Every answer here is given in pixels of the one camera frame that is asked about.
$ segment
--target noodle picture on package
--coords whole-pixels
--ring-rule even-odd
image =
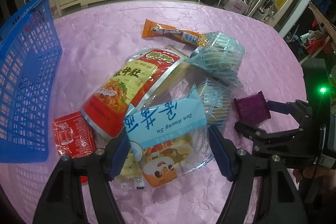
[[[127,87],[119,79],[110,79],[94,95],[116,113],[124,112],[128,106]]]

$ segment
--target blue plastic basket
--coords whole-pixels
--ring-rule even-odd
[[[31,0],[0,29],[0,162],[48,158],[48,110],[62,49],[49,0]]]

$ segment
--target red sauce packet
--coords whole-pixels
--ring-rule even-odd
[[[92,128],[80,111],[57,118],[52,123],[58,155],[70,155],[72,158],[85,157],[96,150]]]

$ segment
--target transparent plastic wrap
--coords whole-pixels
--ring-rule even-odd
[[[140,111],[130,105],[124,124],[150,193],[211,160],[207,121],[195,85],[181,99]]]
[[[215,125],[223,131],[232,104],[231,89],[208,78],[199,85],[197,91],[203,103],[208,124]]]
[[[234,38],[221,32],[207,33],[205,36],[209,39],[209,43],[187,62],[222,81],[240,85],[237,74],[242,58],[246,54],[244,47]]]
[[[97,148],[104,148],[109,142],[95,130],[93,130],[93,137]],[[113,180],[113,185],[123,191],[144,189],[142,173],[138,163],[135,161],[132,150],[128,153],[120,174]]]

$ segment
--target screw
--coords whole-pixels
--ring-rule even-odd
[[[101,156],[105,153],[105,150],[103,148],[98,148],[94,153]]]
[[[240,155],[240,156],[245,156],[245,155],[246,155],[246,150],[240,148],[240,149],[237,150],[237,153],[238,153],[238,155]]]
[[[280,157],[278,155],[273,155],[272,160],[274,160],[275,162],[278,162],[280,161]]]
[[[70,156],[68,154],[65,154],[61,157],[61,160],[63,161],[67,161],[68,159],[70,159]]]

